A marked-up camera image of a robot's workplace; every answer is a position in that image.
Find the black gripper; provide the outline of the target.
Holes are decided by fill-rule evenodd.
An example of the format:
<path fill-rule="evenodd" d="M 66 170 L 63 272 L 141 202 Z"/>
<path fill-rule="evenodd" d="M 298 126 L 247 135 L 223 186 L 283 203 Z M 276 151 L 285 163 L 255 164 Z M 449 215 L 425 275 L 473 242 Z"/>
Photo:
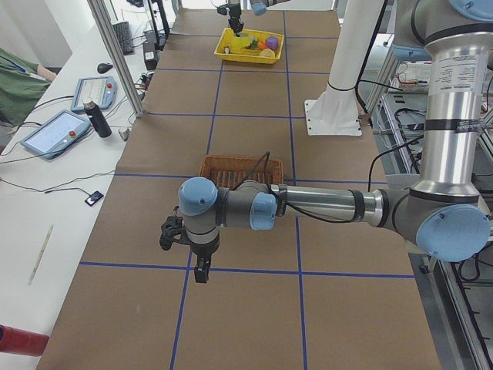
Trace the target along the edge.
<path fill-rule="evenodd" d="M 233 32 L 235 36 L 240 36 L 243 31 L 243 21 L 241 20 L 241 8 L 229 7 L 228 13 L 230 16 L 229 24 L 233 27 Z"/>
<path fill-rule="evenodd" d="M 196 266 L 194 267 L 195 282 L 206 284 L 209 280 L 210 265 L 212 256 L 218 250 L 218 242 L 207 244 L 192 244 L 191 251 L 196 255 Z"/>

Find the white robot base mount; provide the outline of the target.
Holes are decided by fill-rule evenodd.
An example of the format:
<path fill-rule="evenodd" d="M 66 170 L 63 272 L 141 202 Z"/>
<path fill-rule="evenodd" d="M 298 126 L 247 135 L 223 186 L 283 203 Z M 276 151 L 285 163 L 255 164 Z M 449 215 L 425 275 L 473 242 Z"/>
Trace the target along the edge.
<path fill-rule="evenodd" d="M 305 116 L 310 136 L 360 136 L 356 86 L 364 59 L 371 49 L 384 0 L 347 3 L 327 88 L 316 100 L 306 100 Z"/>

